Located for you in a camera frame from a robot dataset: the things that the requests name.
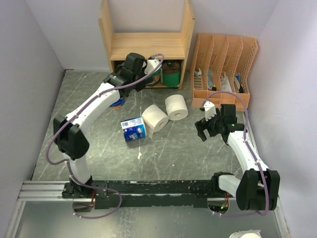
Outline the green brown roll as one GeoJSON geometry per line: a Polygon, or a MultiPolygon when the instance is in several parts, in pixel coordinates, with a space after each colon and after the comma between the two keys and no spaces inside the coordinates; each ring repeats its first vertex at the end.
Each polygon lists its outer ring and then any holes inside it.
{"type": "Polygon", "coordinates": [[[180,82],[181,63],[165,60],[162,65],[162,83],[167,87],[177,87],[180,82]]]}
{"type": "Polygon", "coordinates": [[[156,70],[148,79],[146,79],[146,86],[154,87],[160,82],[161,69],[156,70]]]}

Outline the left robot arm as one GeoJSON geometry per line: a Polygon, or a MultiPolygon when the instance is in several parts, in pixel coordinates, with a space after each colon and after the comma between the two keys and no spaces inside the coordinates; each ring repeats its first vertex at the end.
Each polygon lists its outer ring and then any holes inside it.
{"type": "Polygon", "coordinates": [[[139,92],[146,88],[152,74],[158,69],[160,61],[157,57],[146,59],[140,54],[129,53],[82,105],[64,117],[56,116],[53,119],[53,142],[64,156],[62,161],[70,169],[70,182],[80,197],[86,198],[93,191],[93,179],[86,161],[90,147],[87,131],[120,98],[127,97],[131,91],[139,92]]]}

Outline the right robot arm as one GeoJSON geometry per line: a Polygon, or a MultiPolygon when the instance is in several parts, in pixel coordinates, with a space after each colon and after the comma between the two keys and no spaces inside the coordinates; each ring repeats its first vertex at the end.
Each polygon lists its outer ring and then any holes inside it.
{"type": "Polygon", "coordinates": [[[232,195],[242,211],[273,211],[277,206],[280,175],[269,169],[256,152],[245,125],[237,122],[236,106],[222,104],[218,109],[207,101],[200,109],[205,116],[195,123],[198,136],[206,141],[207,133],[210,137],[221,135],[243,171],[241,179],[229,173],[216,173],[210,185],[211,194],[215,197],[225,193],[232,195]]]}

